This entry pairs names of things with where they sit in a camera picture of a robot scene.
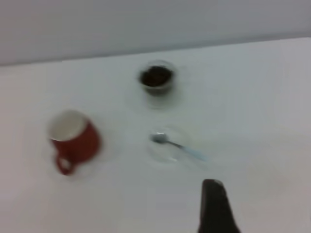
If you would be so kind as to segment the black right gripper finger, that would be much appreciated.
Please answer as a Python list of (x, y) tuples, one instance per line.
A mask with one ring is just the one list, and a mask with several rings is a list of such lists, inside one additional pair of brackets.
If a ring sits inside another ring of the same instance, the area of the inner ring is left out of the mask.
[(215, 179), (202, 183), (199, 233), (240, 233), (225, 186)]

